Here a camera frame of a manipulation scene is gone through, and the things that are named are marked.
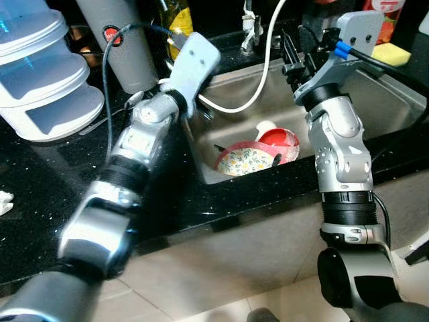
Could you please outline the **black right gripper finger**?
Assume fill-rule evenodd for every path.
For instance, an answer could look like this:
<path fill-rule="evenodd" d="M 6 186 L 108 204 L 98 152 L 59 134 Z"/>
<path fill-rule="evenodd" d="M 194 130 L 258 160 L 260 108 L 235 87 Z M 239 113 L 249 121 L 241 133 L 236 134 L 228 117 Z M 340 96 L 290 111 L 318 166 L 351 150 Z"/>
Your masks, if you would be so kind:
<path fill-rule="evenodd" d="M 318 54 L 320 41 L 316 34 L 309 28 L 304 27 L 304 25 L 298 25 L 298 33 L 300 34 L 302 51 L 310 55 Z"/>
<path fill-rule="evenodd" d="M 297 64 L 297 51 L 287 30 L 282 30 L 282 60 L 286 68 Z"/>

